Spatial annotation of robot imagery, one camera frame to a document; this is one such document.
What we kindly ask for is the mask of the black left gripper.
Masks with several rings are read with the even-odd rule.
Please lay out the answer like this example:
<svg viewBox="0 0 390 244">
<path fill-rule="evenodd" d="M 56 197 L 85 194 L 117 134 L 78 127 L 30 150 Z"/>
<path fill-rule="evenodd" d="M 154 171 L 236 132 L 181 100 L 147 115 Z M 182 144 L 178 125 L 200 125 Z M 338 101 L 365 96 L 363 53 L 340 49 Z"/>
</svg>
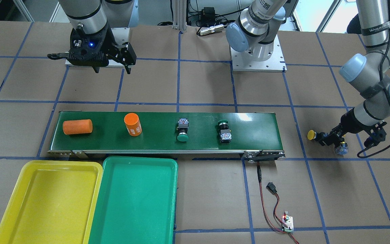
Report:
<svg viewBox="0 0 390 244">
<path fill-rule="evenodd" d="M 364 142 L 364 148 L 370 149 L 386 140 L 386 131 L 384 126 L 387 123 L 383 120 L 375 119 L 372 115 L 356 113 L 355 108 L 345 113 L 337 127 L 333 128 L 330 133 L 319 133 L 319 144 L 321 146 L 335 145 L 336 148 L 344 147 L 345 140 L 343 136 L 347 133 L 357 134 L 364 131 L 368 134 L 368 138 Z"/>
</svg>

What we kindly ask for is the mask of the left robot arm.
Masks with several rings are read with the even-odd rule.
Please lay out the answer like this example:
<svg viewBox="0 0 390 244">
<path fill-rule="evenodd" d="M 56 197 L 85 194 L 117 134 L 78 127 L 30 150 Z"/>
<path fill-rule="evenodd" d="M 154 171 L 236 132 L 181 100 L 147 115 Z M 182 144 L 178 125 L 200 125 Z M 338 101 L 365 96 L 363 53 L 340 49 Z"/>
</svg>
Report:
<svg viewBox="0 0 390 244">
<path fill-rule="evenodd" d="M 257 48 L 270 47 L 279 22 L 285 17 L 284 0 L 254 0 L 240 17 L 226 27 L 230 47 L 252 58 Z M 385 141 L 385 119 L 390 117 L 390 1 L 356 2 L 366 54 L 355 54 L 340 69 L 340 75 L 364 98 L 364 102 L 345 113 L 329 133 L 310 130 L 308 140 L 322 146 L 344 149 L 344 135 L 364 131 L 366 149 Z"/>
</svg>

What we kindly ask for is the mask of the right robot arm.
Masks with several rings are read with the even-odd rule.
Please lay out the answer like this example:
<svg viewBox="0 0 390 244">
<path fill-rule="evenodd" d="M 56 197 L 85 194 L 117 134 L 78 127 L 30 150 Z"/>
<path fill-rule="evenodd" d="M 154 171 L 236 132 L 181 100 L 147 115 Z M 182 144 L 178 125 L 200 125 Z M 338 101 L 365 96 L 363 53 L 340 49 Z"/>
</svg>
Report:
<svg viewBox="0 0 390 244">
<path fill-rule="evenodd" d="M 72 24 L 70 49 L 48 54 L 49 59 L 65 59 L 71 65 L 91 67 L 96 73 L 113 60 L 131 73 L 136 53 L 128 40 L 115 37 L 114 30 L 138 25 L 137 0 L 61 0 L 59 4 Z"/>
</svg>

